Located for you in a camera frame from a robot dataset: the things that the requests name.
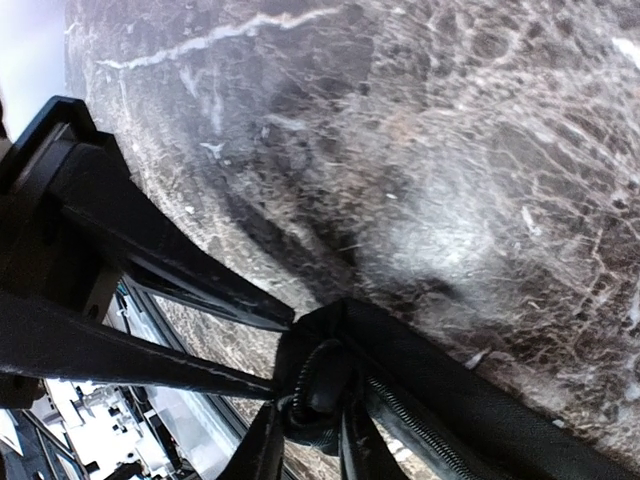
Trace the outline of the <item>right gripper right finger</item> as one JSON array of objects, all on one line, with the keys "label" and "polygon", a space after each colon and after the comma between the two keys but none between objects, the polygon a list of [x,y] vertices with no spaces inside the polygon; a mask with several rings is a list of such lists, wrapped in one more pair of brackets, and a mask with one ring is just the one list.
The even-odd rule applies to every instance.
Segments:
[{"label": "right gripper right finger", "polygon": [[342,479],[399,479],[400,468],[358,399],[345,402],[340,427]]}]

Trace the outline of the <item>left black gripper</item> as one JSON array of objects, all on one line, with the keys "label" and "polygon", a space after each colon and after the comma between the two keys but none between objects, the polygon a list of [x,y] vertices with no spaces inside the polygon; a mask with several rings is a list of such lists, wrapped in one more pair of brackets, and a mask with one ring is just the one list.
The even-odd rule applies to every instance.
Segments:
[{"label": "left black gripper", "polygon": [[[266,331],[291,307],[196,246],[152,204],[116,213],[129,170],[86,104],[55,96],[1,161],[1,294],[35,298],[104,325],[124,275],[140,289]],[[47,378],[1,371],[1,405],[30,408]]]}]

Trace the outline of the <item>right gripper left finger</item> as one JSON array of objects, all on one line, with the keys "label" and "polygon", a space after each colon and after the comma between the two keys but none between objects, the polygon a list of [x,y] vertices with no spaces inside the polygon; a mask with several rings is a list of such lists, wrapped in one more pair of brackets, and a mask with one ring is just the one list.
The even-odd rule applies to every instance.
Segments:
[{"label": "right gripper left finger", "polygon": [[284,434],[280,412],[265,403],[251,423],[218,480],[278,480],[281,477]]}]

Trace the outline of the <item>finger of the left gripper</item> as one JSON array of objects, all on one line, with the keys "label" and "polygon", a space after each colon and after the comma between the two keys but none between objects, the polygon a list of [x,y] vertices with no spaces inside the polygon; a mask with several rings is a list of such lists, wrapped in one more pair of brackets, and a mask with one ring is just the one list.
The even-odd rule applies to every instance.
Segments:
[{"label": "finger of the left gripper", "polygon": [[1,371],[39,378],[160,385],[270,400],[275,382],[89,323],[33,297],[1,294]]}]

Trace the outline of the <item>black necktie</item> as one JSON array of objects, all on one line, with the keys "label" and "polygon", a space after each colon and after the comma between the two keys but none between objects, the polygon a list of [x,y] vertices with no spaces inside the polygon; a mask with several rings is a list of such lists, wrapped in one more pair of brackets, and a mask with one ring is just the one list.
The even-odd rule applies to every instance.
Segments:
[{"label": "black necktie", "polygon": [[335,456],[349,399],[444,479],[627,479],[630,472],[385,310],[342,299],[279,342],[286,437]]}]

